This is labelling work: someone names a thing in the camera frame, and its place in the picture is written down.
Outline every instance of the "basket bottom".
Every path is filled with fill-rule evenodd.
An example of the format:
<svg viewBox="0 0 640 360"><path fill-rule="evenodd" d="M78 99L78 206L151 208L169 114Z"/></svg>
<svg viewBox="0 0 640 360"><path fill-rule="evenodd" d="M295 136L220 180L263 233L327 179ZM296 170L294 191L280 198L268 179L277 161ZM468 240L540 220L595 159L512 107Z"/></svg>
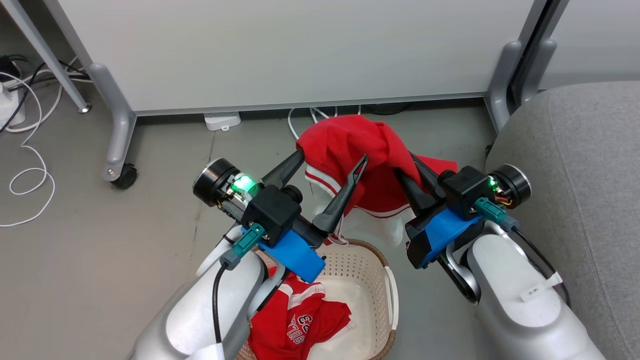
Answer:
<svg viewBox="0 0 640 360"><path fill-rule="evenodd" d="M324 285L325 300L343 302L351 310L355 326L335 339L316 344L308 360L368 360L375 356L376 324L373 299L363 288L364 284L347 277L320 276Z"/></svg>

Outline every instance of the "perforated basket wall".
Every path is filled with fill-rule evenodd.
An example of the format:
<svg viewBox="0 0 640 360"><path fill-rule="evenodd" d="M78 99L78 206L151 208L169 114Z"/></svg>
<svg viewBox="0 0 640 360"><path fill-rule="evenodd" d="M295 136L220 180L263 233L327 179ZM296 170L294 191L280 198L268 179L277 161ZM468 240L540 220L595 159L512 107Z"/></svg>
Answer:
<svg viewBox="0 0 640 360"><path fill-rule="evenodd" d="M372 339L373 351L369 359L382 359L391 349L396 338L396 331L391 326L392 314L387 297L389 291L385 270L385 266L388 266L387 260L376 247L360 240L350 240L348 246L323 245L318 248L317 253L320 256L326 256L326 266L321 276L358 281L369 294L369 302L373 309L371 323L375 326L372 332L375 336ZM256 360L247 343L244 344L237 358Z"/></svg>

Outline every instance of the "white partition board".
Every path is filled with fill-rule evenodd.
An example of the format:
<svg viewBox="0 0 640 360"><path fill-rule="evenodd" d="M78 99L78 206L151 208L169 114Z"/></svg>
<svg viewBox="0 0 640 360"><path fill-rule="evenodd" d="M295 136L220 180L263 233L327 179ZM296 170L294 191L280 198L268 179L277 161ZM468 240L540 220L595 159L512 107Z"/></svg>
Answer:
<svg viewBox="0 0 640 360"><path fill-rule="evenodd" d="M532 5L58 1L136 112L480 94Z"/></svg>
<svg viewBox="0 0 640 360"><path fill-rule="evenodd" d="M640 1L570 0L551 36L541 89L640 80Z"/></svg>

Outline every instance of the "upholstery seam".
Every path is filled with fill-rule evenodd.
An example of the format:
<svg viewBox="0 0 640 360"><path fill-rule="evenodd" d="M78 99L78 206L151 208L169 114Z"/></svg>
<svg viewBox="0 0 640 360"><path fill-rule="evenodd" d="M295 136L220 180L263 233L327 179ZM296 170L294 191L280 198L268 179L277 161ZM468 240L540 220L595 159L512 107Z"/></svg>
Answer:
<svg viewBox="0 0 640 360"><path fill-rule="evenodd" d="M582 210L580 209L580 204L577 201L577 198L575 196L575 193L573 191L573 181L571 180L571 177L569 176L569 173L567 171L567 167L565 165L564 159L563 159L563 155L562 152L560 151L560 146L558 146L558 141L557 141L557 137L556 137L556 132L554 131L554 126L553 123L551 121L551 116L549 115L549 107L550 107L550 103L551 103L551 98L547 97L547 123L549 124L549 127L551 128L551 137L554 141L554 145L556 147L556 151L558 154L558 158L560 159L560 164L562 164L562 172L564 173L564 177L567 180L568 184L569 184L569 193L570 196L572 198L572 202L573 205L575 206L576 212L578 214L578 219L580 221L580 232L582 233L582 235L584 236L585 241L580 241L582 244L582 248L583 250L587 253L587 259L589 261L590 265L593 266L589 266L591 268L591 274L594 276L594 278L596 279L596 285L598 288L598 294L600 297L600 303L601 305L604 306L605 308L605 312L607 313L607 321L609 322L609 327L611 328L611 330L613 330L614 333L614 337L616 338L616 342L618 343L618 345L622 348L624 348L628 354L625 355L625 357L627 359L634 359L634 360L638 360L635 352L633 351L633 349L631 349L631 346L628 344L627 339L625 337L625 335L622 333L622 330L620 328L620 324L618 322L618 319L613 311L613 309L611 308L611 305L609 303L609 297L607 296L607 291L604 288L604 285L602 283L602 279L600 278L600 269L598 267L598 264L595 260L595 257L593 256L593 250L591 248L591 240L589 238L589 234L586 231L586 226L584 224L584 218L582 216Z"/></svg>

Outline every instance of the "red garment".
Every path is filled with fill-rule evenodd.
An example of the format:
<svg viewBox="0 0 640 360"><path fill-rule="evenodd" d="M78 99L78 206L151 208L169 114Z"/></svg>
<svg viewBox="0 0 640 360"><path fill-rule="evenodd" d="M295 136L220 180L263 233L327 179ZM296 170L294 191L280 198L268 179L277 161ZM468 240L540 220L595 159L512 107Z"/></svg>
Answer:
<svg viewBox="0 0 640 360"><path fill-rule="evenodd" d="M321 283L290 274L252 318L249 346L258 360L306 360L313 345L350 329L350 316L346 304L324 300Z"/></svg>
<svg viewBox="0 0 640 360"><path fill-rule="evenodd" d="M347 174L367 154L367 168L336 233L342 236L338 234L342 230L354 231L366 241L362 234L369 231L392 245L401 242L404 223L414 215L393 169L402 169L418 184L421 181L409 150L391 127L361 115L334 117L306 130L296 145L305 151L308 164L305 177L312 183L312 191L316 190L313 185L317 185L330 197L335 196L346 182ZM437 174L447 169L457 170L453 161L418 157ZM314 196L322 203L323 199L318 199L315 191ZM359 211L351 215L354 208Z"/></svg>

